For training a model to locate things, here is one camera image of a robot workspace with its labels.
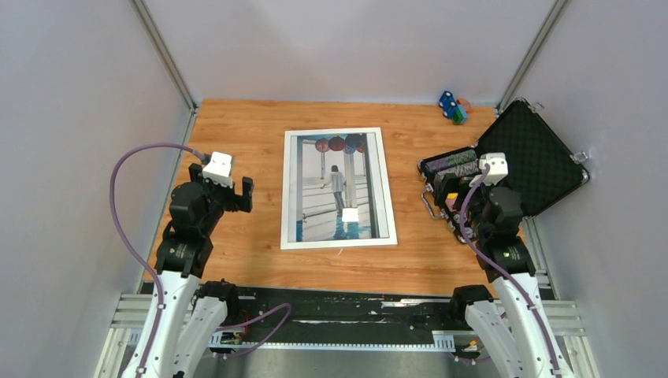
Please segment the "poker chip tray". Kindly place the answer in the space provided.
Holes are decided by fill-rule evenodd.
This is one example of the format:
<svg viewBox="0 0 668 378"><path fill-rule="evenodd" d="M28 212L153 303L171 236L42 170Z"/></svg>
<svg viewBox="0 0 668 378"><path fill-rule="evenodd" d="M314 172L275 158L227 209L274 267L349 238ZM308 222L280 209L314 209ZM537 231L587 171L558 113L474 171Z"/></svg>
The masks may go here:
<svg viewBox="0 0 668 378"><path fill-rule="evenodd" d="M444 220L460 244L466 241L459 226L459 193L472 178L480 174L478 155L471 146L427 157L417 163L425 181L421 200L433 220Z"/></svg>

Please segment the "black foam-lined case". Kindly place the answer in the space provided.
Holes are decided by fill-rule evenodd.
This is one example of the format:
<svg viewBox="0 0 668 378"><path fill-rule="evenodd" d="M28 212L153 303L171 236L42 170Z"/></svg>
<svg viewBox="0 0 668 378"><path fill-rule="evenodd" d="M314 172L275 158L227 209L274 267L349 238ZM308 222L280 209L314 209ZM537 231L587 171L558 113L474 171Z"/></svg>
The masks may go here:
<svg viewBox="0 0 668 378"><path fill-rule="evenodd" d="M521 194L534 217L585 185L588 170L523 98L517 98L477 140L478 155L503 153L509 173L501 185Z"/></svg>

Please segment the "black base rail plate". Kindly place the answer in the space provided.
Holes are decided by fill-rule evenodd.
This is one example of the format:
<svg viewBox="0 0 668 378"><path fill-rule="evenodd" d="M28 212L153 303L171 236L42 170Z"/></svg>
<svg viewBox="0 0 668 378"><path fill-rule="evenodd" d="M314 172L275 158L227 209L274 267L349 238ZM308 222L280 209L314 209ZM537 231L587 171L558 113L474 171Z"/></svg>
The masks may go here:
<svg viewBox="0 0 668 378"><path fill-rule="evenodd" d="M434 332L474 336L448 296L238 287L224 320L244 342L424 345Z"/></svg>

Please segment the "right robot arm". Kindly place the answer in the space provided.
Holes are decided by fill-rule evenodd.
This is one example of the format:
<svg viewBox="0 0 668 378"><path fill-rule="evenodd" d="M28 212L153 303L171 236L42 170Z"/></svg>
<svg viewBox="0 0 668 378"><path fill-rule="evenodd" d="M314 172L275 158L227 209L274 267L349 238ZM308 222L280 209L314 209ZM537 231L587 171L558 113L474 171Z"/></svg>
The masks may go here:
<svg viewBox="0 0 668 378"><path fill-rule="evenodd" d="M476 254L501 304L481 287L461 288L450 318L472 328L502 377L572 377L544 310L536 270L518 235L519 193L507 187L482 188L472 182L463 199L459 226L470 225L477 239L462 237Z"/></svg>

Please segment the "colourful toy blocks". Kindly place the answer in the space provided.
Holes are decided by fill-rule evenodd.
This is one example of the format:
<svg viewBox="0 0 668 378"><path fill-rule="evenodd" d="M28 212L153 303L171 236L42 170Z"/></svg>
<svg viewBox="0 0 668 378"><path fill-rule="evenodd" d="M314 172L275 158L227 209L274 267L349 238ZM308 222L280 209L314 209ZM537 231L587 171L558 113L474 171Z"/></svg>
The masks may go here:
<svg viewBox="0 0 668 378"><path fill-rule="evenodd" d="M464 98L456 98L451 91L444 91L439 98L438 106L443 115L454 124L465 124L469 119L471 104Z"/></svg>

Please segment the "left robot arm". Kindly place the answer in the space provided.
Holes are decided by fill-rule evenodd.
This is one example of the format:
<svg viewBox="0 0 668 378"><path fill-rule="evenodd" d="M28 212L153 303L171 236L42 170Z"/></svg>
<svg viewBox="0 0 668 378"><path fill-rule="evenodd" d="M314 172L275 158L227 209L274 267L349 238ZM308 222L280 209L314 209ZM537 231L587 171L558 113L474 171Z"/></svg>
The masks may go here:
<svg viewBox="0 0 668 378"><path fill-rule="evenodd" d="M254 182L243 178L237 194L230 162L193 163L189 175L171 194L150 308L124 377L192 376L216 327L234 324L241 315L235 285L200 280L213 230L224 213L252 210Z"/></svg>

